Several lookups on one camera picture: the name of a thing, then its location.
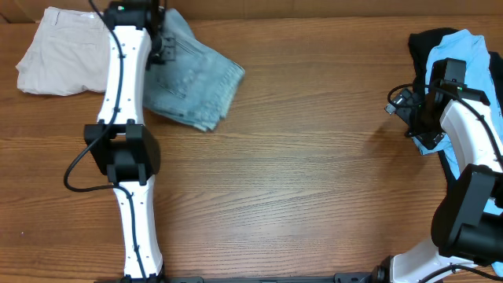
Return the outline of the light blue denim shorts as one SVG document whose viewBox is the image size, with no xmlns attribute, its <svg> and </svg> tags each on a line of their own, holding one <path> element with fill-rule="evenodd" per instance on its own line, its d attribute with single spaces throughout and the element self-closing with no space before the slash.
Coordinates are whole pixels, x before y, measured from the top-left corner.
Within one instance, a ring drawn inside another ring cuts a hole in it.
<svg viewBox="0 0 503 283">
<path fill-rule="evenodd" d="M 145 73 L 143 106 L 201 131 L 225 119 L 245 70 L 196 39 L 176 9 L 163 23 L 162 64 Z"/>
</svg>

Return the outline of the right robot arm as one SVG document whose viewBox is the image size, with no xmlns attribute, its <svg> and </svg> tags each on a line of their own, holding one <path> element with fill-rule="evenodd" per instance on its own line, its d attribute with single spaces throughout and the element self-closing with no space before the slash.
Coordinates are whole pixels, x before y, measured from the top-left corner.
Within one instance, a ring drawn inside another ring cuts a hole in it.
<svg viewBox="0 0 503 283">
<path fill-rule="evenodd" d="M 435 211 L 430 237 L 385 259 L 366 282 L 440 282 L 462 270 L 500 281 L 480 269 L 502 260 L 502 217 L 484 211 L 488 201 L 502 205 L 502 143 L 489 99 L 467 87 L 465 71 L 465 61 L 436 61 L 426 95 L 404 84 L 387 96 L 386 110 L 408 125 L 407 137 L 427 149 L 451 140 L 461 174 Z"/>
</svg>

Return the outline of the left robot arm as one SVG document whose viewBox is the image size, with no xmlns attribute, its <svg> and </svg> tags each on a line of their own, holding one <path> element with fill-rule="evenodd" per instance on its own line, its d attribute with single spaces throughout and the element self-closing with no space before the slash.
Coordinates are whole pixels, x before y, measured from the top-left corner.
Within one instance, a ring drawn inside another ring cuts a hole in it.
<svg viewBox="0 0 503 283">
<path fill-rule="evenodd" d="M 158 1 L 114 1 L 102 19 L 109 30 L 105 97 L 84 140 L 116 196 L 125 248 L 123 282 L 165 282 L 153 208 L 160 145 L 143 116 L 145 73 L 160 62 L 165 10 Z"/>
</svg>

